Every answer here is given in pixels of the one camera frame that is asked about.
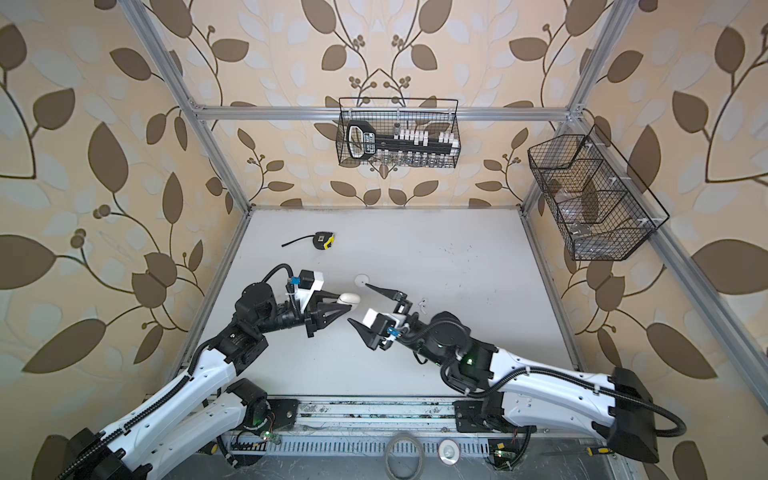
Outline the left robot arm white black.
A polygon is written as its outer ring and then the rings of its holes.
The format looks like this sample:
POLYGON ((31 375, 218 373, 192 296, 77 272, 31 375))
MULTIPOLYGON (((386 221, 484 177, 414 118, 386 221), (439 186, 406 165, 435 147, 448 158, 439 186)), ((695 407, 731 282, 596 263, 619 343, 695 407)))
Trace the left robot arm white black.
POLYGON ((295 278, 286 289, 278 303, 268 283, 247 286, 230 323, 197 347, 186 370, 100 432, 83 429, 68 441, 59 478, 160 479, 233 429, 270 434, 277 415, 268 395, 242 375, 266 350, 267 334, 296 327, 314 334, 360 302, 353 293, 302 289, 295 278))

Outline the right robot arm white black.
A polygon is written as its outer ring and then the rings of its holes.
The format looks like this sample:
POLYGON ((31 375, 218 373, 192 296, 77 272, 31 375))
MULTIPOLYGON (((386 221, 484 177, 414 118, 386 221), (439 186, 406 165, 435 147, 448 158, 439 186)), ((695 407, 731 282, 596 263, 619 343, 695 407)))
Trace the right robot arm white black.
POLYGON ((532 361, 474 338, 448 311, 424 322, 405 293, 376 291, 395 301, 396 308, 391 313, 370 309, 362 320, 349 321, 364 344, 373 351, 399 344, 437 365, 446 387, 482 404, 479 422, 490 430, 545 427, 580 432, 644 463, 658 462, 659 439, 687 431, 685 422, 657 405, 629 369, 616 367, 601 374, 532 361))

